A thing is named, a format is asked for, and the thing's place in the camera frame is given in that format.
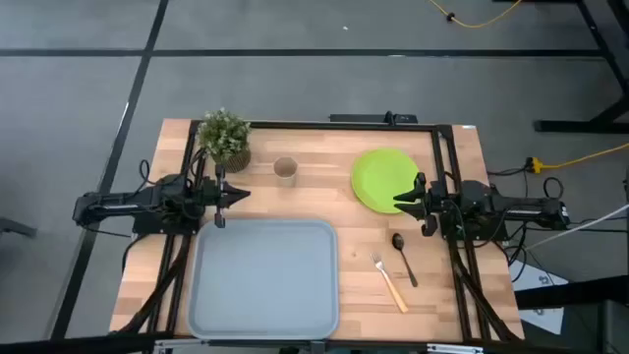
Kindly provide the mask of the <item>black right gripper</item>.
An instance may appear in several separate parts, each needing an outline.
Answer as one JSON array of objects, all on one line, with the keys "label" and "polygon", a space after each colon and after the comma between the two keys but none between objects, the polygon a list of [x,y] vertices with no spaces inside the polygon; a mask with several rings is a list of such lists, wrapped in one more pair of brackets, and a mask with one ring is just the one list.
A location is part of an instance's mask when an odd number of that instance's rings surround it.
[{"label": "black right gripper", "polygon": [[432,236],[438,227],[437,214],[444,211],[444,203],[447,200],[447,187],[444,182],[432,181],[427,187],[427,178],[423,172],[419,172],[415,179],[417,190],[406,192],[395,196],[394,201],[416,204],[395,204],[394,206],[413,216],[417,220],[422,220],[422,234]]}]

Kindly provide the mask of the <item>dark metal spoon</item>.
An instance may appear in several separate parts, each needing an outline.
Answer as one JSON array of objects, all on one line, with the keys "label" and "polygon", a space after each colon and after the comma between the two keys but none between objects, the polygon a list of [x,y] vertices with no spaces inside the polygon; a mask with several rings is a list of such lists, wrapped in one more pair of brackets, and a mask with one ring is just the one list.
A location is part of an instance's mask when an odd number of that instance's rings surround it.
[{"label": "dark metal spoon", "polygon": [[400,253],[402,260],[404,262],[405,268],[407,269],[407,273],[410,279],[410,282],[412,284],[413,287],[417,287],[419,285],[417,278],[415,277],[409,263],[408,260],[404,254],[404,238],[401,234],[399,233],[394,233],[392,236],[392,246]]}]

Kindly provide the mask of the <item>potted artificial plant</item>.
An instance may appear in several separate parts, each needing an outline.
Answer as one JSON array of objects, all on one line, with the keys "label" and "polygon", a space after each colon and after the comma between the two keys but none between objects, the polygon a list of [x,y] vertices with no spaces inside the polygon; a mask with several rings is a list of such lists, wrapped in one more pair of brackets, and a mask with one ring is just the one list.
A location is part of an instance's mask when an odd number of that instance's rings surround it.
[{"label": "potted artificial plant", "polygon": [[206,111],[198,127],[200,147],[227,173],[243,171],[250,163],[251,124],[239,115],[221,108]]}]

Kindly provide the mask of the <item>brown paper cup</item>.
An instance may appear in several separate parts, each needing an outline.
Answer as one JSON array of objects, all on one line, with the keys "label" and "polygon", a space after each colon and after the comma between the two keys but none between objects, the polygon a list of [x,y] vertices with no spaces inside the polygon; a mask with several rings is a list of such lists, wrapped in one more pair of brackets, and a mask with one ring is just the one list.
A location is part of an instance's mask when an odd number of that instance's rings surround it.
[{"label": "brown paper cup", "polygon": [[298,163],[292,157],[279,157],[273,163],[273,172],[281,187],[294,187],[296,185],[297,171]]}]

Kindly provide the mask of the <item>black aluminium table frame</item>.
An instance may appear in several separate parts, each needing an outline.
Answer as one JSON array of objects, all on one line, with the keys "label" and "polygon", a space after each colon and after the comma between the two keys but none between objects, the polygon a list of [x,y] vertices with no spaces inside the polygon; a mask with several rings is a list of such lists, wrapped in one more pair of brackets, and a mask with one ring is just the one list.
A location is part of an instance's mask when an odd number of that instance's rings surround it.
[{"label": "black aluminium table frame", "polygon": [[[442,156],[448,174],[485,181],[486,164],[475,127],[422,128],[368,124],[260,122],[250,136],[253,159],[232,185],[251,194],[226,212],[236,219],[317,219],[337,234],[338,328],[328,337],[355,341],[446,341],[462,338],[448,246],[439,235],[426,237],[413,217],[370,210],[355,196],[350,175],[355,160],[376,148],[407,153],[429,180],[437,176]],[[289,156],[298,163],[296,185],[281,187],[274,161]],[[392,236],[404,238],[404,254],[418,280],[413,287]],[[157,329],[172,327],[179,337],[193,336],[187,327],[188,292],[197,237],[192,240],[181,296],[166,295]],[[380,255],[393,284],[409,308],[402,314],[371,259]]]}]

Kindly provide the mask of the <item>white paper sheet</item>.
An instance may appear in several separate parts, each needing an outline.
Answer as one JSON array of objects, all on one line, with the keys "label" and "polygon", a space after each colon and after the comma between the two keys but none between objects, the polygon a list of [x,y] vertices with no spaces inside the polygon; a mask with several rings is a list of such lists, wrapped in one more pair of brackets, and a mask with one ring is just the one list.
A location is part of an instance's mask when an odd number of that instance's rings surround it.
[{"label": "white paper sheet", "polygon": [[[548,274],[546,271],[537,267],[525,265],[520,261],[515,261],[509,267],[509,273],[513,280],[513,289],[515,291],[535,289],[540,287],[549,287],[552,285],[564,285],[568,281],[554,274]],[[547,332],[559,335],[562,330],[564,309],[534,309],[520,310],[520,319],[530,325],[534,325]]]}]

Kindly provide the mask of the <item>lime green plate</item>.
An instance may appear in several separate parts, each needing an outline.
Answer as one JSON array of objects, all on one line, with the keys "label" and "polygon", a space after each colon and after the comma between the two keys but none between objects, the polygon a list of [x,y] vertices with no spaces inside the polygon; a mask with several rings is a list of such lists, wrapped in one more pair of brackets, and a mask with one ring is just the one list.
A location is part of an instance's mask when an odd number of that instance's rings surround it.
[{"label": "lime green plate", "polygon": [[351,172],[351,185],[358,200],[383,214],[397,214],[394,198],[409,192],[419,173],[416,162],[404,151],[379,148],[358,157]]}]

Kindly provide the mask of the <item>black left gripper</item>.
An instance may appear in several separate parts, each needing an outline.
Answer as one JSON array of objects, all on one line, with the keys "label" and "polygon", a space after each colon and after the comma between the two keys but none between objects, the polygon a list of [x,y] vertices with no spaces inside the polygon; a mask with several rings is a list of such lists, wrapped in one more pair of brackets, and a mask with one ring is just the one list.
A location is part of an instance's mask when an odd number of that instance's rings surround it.
[{"label": "black left gripper", "polygon": [[215,165],[214,174],[214,179],[211,179],[209,176],[200,179],[198,219],[203,219],[207,207],[215,207],[214,225],[218,228],[224,228],[226,221],[222,210],[230,208],[233,204],[245,199],[251,192],[233,187],[225,182],[225,169],[221,164]]}]

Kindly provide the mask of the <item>black stand frame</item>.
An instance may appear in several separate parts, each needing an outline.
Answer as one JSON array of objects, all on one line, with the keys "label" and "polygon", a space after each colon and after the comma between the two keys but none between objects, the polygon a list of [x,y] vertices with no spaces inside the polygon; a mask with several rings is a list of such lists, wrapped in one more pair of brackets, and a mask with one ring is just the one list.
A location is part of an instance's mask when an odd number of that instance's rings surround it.
[{"label": "black stand frame", "polygon": [[621,95],[601,113],[585,121],[536,120],[533,128],[539,133],[629,134],[629,123],[619,119],[629,113],[629,81],[625,79],[615,56],[599,31],[584,0],[524,0],[532,3],[575,5],[596,45],[595,49],[507,49],[498,57],[593,57],[601,58],[618,82]]}]

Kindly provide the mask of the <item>grey plastic tray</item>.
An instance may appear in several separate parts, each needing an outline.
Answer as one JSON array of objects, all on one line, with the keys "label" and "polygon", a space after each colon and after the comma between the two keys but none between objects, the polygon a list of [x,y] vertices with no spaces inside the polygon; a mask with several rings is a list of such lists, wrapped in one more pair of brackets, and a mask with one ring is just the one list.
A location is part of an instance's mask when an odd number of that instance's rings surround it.
[{"label": "grey plastic tray", "polygon": [[236,219],[195,244],[187,327],[200,339],[309,340],[339,325],[335,229],[317,219]]}]

